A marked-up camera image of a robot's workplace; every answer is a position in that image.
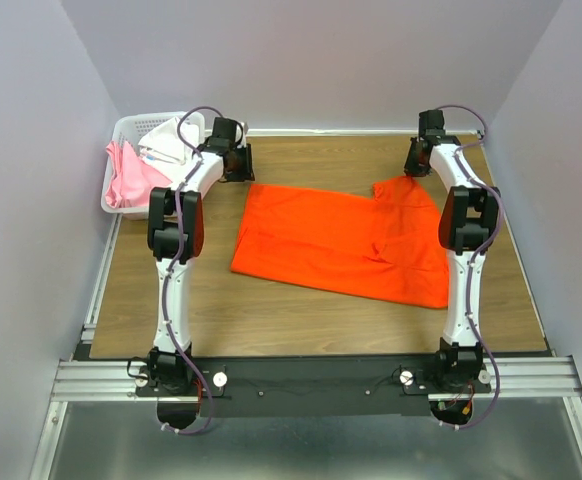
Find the orange t shirt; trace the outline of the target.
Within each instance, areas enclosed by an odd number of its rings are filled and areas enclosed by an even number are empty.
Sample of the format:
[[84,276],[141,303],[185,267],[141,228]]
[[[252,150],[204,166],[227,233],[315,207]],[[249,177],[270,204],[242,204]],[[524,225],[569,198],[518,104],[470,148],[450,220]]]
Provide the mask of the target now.
[[441,215],[414,179],[376,182],[369,197],[255,184],[232,272],[364,298],[444,309],[449,271]]

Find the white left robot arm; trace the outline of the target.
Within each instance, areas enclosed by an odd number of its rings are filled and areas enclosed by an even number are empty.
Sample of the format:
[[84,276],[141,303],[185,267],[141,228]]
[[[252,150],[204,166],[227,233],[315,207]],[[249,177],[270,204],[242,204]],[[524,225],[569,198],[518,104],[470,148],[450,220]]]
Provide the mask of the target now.
[[204,386],[191,359],[188,319],[193,267],[204,243],[203,199],[218,182],[255,179],[247,131],[243,122],[215,118],[179,178],[150,193],[147,244],[157,269],[158,320],[141,378],[156,391],[183,396]]

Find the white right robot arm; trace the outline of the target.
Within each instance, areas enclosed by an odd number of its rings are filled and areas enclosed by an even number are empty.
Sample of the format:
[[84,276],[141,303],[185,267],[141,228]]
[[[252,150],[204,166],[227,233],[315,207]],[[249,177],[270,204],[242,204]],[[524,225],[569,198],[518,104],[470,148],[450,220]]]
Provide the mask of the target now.
[[404,164],[409,177],[436,173],[447,191],[438,226],[449,271],[447,320],[431,367],[433,384],[458,392],[480,377],[487,348],[480,332],[481,277],[486,253],[502,227],[499,191],[482,181],[467,148],[445,129],[446,105],[419,113]]

